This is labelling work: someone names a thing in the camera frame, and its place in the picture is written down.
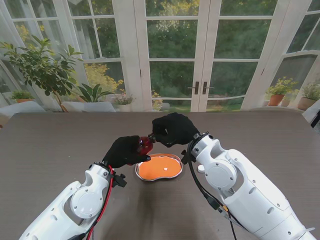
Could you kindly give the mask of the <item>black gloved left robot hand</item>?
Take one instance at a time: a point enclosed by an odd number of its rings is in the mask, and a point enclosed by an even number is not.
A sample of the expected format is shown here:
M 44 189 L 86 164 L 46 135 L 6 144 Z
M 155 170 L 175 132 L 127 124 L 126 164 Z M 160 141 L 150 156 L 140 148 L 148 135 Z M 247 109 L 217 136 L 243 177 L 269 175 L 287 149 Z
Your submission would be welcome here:
M 138 135 L 119 137 L 107 151 L 102 162 L 113 169 L 125 165 L 134 165 L 151 160 L 149 155 L 138 153 L 140 137 Z

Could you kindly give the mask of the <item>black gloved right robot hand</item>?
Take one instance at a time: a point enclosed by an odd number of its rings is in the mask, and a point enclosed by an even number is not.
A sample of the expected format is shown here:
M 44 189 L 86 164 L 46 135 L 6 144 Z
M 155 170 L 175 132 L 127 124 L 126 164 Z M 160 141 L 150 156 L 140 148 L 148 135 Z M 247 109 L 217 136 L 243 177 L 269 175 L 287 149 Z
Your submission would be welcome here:
M 200 132 L 185 115 L 174 112 L 152 121 L 152 134 L 155 140 L 167 148 L 173 145 L 186 145 Z

